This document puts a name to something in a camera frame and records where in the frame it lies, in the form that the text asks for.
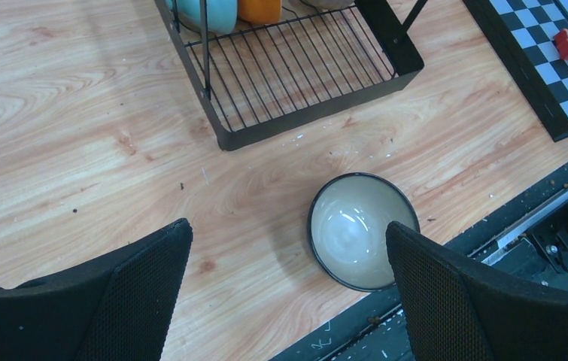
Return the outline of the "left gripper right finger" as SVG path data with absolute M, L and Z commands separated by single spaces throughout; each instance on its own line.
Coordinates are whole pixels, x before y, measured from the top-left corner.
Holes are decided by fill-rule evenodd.
M 568 360 L 568 291 L 518 278 L 400 222 L 387 255 L 418 360 Z

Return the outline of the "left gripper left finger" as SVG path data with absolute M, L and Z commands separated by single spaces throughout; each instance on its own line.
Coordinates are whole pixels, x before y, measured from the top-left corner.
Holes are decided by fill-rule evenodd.
M 158 360 L 193 230 L 179 220 L 66 270 L 0 287 L 0 360 Z

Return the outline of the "blue floral glazed bowl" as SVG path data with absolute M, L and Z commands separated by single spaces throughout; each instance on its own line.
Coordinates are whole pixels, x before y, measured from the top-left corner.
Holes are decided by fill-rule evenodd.
M 311 203 L 308 243 L 337 283 L 366 293 L 386 290 L 395 282 L 385 236 L 393 221 L 421 229 L 399 187 L 375 174 L 342 174 L 322 186 Z

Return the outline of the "white bowl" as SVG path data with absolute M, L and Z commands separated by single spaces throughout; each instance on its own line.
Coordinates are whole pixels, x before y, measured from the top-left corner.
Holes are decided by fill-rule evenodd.
M 277 23 L 282 0 L 238 0 L 238 17 L 253 24 Z

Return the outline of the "celadon bowl brown rim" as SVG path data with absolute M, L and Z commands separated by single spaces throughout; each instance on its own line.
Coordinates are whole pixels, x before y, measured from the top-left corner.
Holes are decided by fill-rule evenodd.
M 193 25 L 202 25 L 200 0 L 166 0 L 169 10 L 177 10 L 178 15 Z M 236 25 L 238 2 L 236 0 L 207 0 L 206 20 L 209 32 L 229 34 Z

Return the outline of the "black wire dish rack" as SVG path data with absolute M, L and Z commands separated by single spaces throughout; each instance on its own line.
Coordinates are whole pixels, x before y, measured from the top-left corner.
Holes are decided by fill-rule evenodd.
M 319 10 L 285 1 L 272 24 L 208 30 L 178 1 L 157 10 L 220 149 L 237 150 L 404 89 L 424 68 L 408 31 L 424 7 L 400 20 L 386 1 Z

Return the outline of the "beige bowl black rim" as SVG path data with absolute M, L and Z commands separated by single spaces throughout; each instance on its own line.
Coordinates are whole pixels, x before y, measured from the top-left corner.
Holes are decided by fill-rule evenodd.
M 354 0 L 306 0 L 309 5 L 323 10 L 340 10 L 354 3 Z

